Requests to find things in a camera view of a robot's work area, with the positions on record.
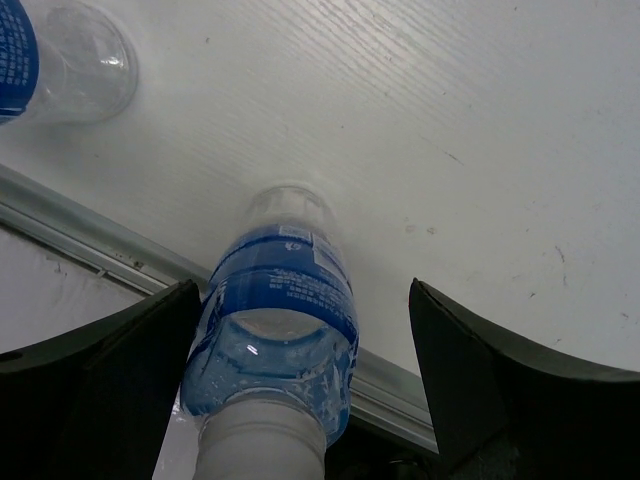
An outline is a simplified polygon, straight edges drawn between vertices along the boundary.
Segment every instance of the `bottle label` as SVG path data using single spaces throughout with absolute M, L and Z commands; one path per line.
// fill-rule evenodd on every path
M 18 0 L 0 0 L 0 125 L 20 116 L 36 88 L 38 45 Z
M 260 227 L 223 255 L 209 281 L 203 322 L 258 308 L 306 313 L 357 345 L 353 294 L 340 255 L 321 235 L 288 225 Z

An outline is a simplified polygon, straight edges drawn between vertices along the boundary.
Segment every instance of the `stain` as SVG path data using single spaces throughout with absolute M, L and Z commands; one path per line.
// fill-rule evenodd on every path
M 558 252 L 558 255 L 560 255 L 560 260 L 562 260 L 562 263 L 564 263 L 564 253 L 562 253 L 562 250 L 560 250 L 560 247 L 556 245 L 556 252 Z
M 449 152 L 447 152 L 446 150 L 442 151 L 445 155 L 447 155 L 449 158 L 455 160 L 456 162 L 458 162 L 460 165 L 462 165 L 464 167 L 464 163 L 462 163 L 460 161 L 460 159 L 458 159 L 458 157 L 456 157 L 455 155 L 450 154 Z

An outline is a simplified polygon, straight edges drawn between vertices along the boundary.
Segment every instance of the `bottle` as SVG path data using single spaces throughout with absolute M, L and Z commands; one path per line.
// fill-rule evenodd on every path
M 323 478 L 325 447 L 349 418 L 358 346 L 334 222 L 306 189 L 274 188 L 254 198 L 222 256 L 181 385 L 183 409 L 204 425 L 194 478 L 227 478 L 215 476 L 212 458 L 237 478 L 272 478 L 274 468 L 273 478 Z M 242 425 L 229 427 L 232 419 Z M 247 446 L 220 456 L 212 439 Z M 294 451 L 308 462 L 291 465 Z M 268 467 L 275 459 L 288 467 Z
M 89 123 L 127 106 L 133 48 L 77 0 L 0 0 L 0 124 Z

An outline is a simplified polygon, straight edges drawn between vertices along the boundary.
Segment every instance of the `water bottle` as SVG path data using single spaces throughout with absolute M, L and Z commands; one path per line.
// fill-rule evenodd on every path
M 133 48 L 77 0 L 0 0 L 0 124 L 88 123 L 127 106 Z
M 254 198 L 200 327 L 181 386 L 203 425 L 194 478 L 324 478 L 349 417 L 358 327 L 320 198 L 290 186 Z

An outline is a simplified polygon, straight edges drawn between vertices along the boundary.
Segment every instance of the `clear plastic bottle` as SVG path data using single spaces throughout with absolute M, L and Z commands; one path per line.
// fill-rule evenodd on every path
M 218 435 L 205 432 L 230 404 L 235 411 L 250 409 L 249 402 L 277 404 L 281 418 L 305 412 L 327 444 L 342 434 L 358 328 L 334 218 L 320 198 L 289 186 L 255 197 L 240 237 L 209 281 L 200 325 L 181 401 L 187 412 L 207 418 L 202 478 L 211 475 L 202 473 L 210 455 L 204 450 L 213 448 L 203 439 Z M 252 453 L 245 453 L 251 463 Z
M 0 0 L 0 30 L 0 123 L 97 122 L 135 92 L 134 50 L 96 7 Z

